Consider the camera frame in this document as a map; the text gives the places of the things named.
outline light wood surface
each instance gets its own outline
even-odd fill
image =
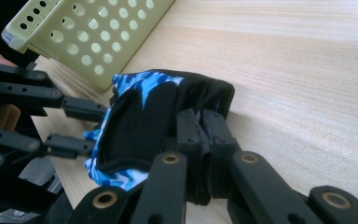
[[[65,93],[108,105],[110,91],[37,62]],[[151,68],[232,83],[227,123],[243,150],[263,155],[306,195],[331,185],[358,197],[358,1],[177,0],[123,73]],[[93,125],[48,113],[35,118],[44,136],[81,136]],[[73,207],[97,187],[83,160],[53,159]],[[187,206],[186,223],[229,222],[225,200]]]

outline beige plastic crate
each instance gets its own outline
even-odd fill
[[[120,73],[174,0],[30,0],[4,40],[65,64],[101,89]]]

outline blue camouflage fabric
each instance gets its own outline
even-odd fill
[[[118,93],[118,97],[128,89],[136,89],[142,93],[142,104],[145,106],[145,102],[148,94],[157,87],[158,84],[164,82],[173,82],[176,86],[182,82],[182,77],[171,77],[158,71],[146,71],[138,74],[131,75],[114,75],[113,83]],[[96,168],[97,155],[98,155],[98,140],[103,133],[105,123],[112,108],[115,105],[111,105],[106,111],[106,115],[103,119],[101,129],[90,132],[85,132],[83,135],[87,139],[96,141],[95,148],[92,152],[91,158],[84,162],[86,169],[89,172],[89,177],[93,179],[100,186],[115,186],[124,190],[132,189],[137,184],[147,179],[148,172],[127,169],[118,171],[112,175],[107,175]]]

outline wood grain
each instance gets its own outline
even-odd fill
[[[108,104],[110,91],[38,62],[66,93]],[[151,68],[232,83],[227,124],[243,150],[263,155],[304,194],[332,185],[358,197],[358,1],[178,0],[123,73]],[[39,130],[80,135],[92,127],[57,114]],[[96,187],[81,161],[54,163],[73,206]],[[186,221],[229,223],[225,201],[189,204]]]

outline wooden table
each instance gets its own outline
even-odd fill
[[[65,66],[39,58],[66,94],[108,105]],[[227,123],[304,194],[331,185],[358,197],[358,1],[177,0],[123,73],[167,68],[236,88]],[[92,123],[60,110],[36,118],[43,136],[81,136]],[[97,186],[82,162],[53,158],[73,207]],[[189,204],[186,223],[229,223],[225,200]]]

